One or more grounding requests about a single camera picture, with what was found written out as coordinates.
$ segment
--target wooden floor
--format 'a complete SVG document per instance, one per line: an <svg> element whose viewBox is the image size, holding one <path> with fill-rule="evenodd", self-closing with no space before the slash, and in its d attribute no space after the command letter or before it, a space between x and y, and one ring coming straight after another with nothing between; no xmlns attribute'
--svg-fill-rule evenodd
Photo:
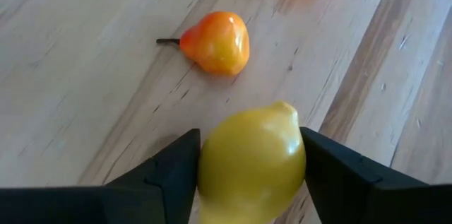
<svg viewBox="0 0 452 224"><path fill-rule="evenodd" d="M0 186L103 184L190 128L205 135L278 99L300 125L422 181L452 182L451 4L0 0ZM213 10L249 29L251 58L235 78L155 45ZM305 189L276 223L319 223Z"/></svg>

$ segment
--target lemon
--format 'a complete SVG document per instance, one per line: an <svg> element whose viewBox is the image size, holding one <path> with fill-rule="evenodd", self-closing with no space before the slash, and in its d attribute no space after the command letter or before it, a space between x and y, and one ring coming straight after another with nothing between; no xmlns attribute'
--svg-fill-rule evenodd
<svg viewBox="0 0 452 224"><path fill-rule="evenodd" d="M280 101L227 118L201 150L200 223L267 223L290 205L305 170L295 108Z"/></svg>

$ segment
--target wooden table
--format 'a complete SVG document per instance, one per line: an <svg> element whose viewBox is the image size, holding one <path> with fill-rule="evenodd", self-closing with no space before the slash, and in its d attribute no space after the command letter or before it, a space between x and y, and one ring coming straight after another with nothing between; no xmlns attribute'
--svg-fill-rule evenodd
<svg viewBox="0 0 452 224"><path fill-rule="evenodd" d="M0 0L0 185L103 184L190 128L205 135L278 99L300 125L418 179L452 182L451 4ZM249 29L251 58L235 78L155 45L216 10ZM318 222L305 190L277 220Z"/></svg>

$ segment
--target pear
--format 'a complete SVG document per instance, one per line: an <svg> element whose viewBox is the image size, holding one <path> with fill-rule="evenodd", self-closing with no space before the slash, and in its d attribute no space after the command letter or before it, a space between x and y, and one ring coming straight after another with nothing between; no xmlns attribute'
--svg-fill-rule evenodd
<svg viewBox="0 0 452 224"><path fill-rule="evenodd" d="M174 43L208 72L235 76L249 60L249 36L244 21L235 13L209 13L180 39L158 39L158 44Z"/></svg>
<svg viewBox="0 0 452 224"><path fill-rule="evenodd" d="M201 149L201 224L265 224L304 181L306 154L295 108L277 102L221 122Z"/></svg>

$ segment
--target pear stem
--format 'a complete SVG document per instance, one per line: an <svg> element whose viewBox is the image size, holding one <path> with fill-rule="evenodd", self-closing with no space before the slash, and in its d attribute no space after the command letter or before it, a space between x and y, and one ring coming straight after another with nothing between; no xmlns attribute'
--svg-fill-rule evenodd
<svg viewBox="0 0 452 224"><path fill-rule="evenodd" d="M180 45L181 40L180 39L158 39L156 40L157 44L176 44Z"/></svg>

